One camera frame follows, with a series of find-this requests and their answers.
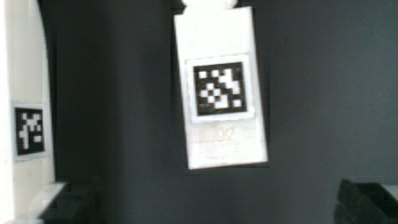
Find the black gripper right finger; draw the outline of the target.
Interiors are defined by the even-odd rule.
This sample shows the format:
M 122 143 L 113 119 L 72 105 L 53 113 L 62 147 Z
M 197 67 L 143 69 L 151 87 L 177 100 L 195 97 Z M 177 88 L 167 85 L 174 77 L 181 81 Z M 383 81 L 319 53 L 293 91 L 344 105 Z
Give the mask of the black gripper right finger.
M 398 199 L 380 183 L 341 180 L 334 224 L 398 224 Z

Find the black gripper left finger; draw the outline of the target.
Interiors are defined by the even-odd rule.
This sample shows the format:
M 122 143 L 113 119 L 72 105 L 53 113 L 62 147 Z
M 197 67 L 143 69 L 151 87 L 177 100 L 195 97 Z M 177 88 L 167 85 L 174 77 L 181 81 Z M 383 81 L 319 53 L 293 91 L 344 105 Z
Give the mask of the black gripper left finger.
M 101 191 L 90 183 L 69 183 L 40 212 L 44 224 L 103 224 Z

